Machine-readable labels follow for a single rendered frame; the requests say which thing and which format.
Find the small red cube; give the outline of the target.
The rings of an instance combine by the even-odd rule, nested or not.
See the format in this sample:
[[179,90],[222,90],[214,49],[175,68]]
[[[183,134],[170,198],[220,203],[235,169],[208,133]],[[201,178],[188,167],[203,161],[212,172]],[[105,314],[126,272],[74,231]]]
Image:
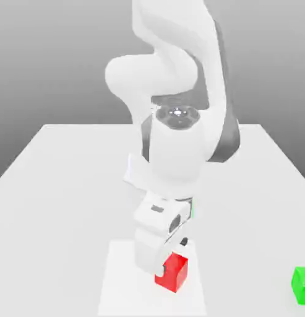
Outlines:
[[155,283],[169,291],[176,293],[184,283],[188,272],[188,259],[172,252],[165,261],[162,277],[155,275]]

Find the small green cube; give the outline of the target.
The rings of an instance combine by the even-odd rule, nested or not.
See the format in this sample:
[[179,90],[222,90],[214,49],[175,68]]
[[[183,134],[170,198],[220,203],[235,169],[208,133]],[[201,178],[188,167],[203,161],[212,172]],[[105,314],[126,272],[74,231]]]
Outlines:
[[291,287],[300,305],[305,305],[305,267],[295,267]]

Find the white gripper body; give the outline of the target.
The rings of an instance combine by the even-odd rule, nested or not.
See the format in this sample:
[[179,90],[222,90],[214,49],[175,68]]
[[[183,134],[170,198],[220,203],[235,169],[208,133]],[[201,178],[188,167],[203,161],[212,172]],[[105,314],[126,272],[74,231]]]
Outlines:
[[169,226],[153,227],[135,223],[135,263],[143,271],[154,274],[155,266],[165,263],[182,239],[189,237],[190,223],[179,225],[171,233],[169,229]]

